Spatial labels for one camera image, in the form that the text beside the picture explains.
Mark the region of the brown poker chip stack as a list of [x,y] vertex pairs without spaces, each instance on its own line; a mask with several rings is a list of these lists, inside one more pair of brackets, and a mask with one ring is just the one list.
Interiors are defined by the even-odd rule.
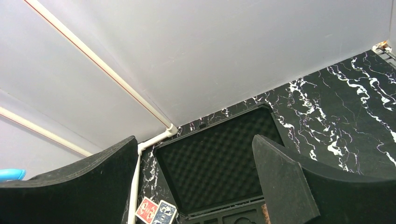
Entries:
[[262,209],[262,213],[263,213],[263,216],[264,216],[265,224],[271,224],[266,204],[263,204],[261,206],[261,209]]

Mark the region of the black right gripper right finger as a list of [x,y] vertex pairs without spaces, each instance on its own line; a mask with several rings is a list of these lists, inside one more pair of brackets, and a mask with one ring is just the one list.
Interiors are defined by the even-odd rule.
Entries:
[[262,135],[252,150],[271,223],[395,223],[395,180],[328,166]]

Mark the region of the black foam-lined poker case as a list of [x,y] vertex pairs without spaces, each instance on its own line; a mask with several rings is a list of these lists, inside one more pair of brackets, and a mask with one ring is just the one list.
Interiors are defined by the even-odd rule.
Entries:
[[273,111],[260,104],[154,151],[181,224],[262,224],[262,189],[252,141],[282,144]]

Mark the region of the blue playing card deck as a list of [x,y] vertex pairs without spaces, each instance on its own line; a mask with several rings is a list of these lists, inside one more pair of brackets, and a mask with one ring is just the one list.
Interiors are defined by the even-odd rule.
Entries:
[[152,224],[172,224],[178,214],[175,205],[172,205],[164,200],[158,204]]

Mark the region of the white PVC pipe frame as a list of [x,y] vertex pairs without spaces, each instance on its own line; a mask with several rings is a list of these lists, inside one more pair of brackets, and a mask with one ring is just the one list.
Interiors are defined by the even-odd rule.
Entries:
[[[87,56],[95,65],[97,65],[103,72],[105,72],[115,83],[117,83],[129,96],[137,101],[144,109],[150,112],[158,121],[166,127],[166,131],[138,144],[138,161],[136,170],[131,184],[131,193],[129,197],[128,207],[128,224],[136,223],[136,209],[138,201],[139,175],[141,154],[148,147],[174,136],[178,132],[178,128],[174,126],[167,118],[165,118],[158,110],[156,110],[150,103],[148,103],[138,92],[136,92],[123,78],[121,78],[109,65],[107,65],[96,53],[94,53],[83,41],[81,41],[72,31],[70,31],[58,18],[56,18],[49,10],[47,10],[40,2],[36,0],[25,1],[34,11],[36,11],[45,21],[47,21],[53,28],[55,28],[62,36],[71,42],[79,51]],[[27,119],[1,107],[0,115],[22,127],[27,128],[47,139],[54,141],[74,152],[83,156],[92,155],[81,147],[51,133],[50,131],[28,121]]]

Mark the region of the red playing card deck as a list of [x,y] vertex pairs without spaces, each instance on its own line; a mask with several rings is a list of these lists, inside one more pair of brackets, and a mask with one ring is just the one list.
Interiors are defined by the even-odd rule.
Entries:
[[158,204],[144,197],[138,206],[135,215],[146,224],[151,224],[156,215]]

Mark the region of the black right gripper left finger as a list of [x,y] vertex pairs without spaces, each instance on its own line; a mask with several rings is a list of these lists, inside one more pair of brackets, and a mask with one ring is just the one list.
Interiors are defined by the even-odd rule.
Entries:
[[0,185],[3,224],[120,224],[138,160],[129,136],[99,153]]

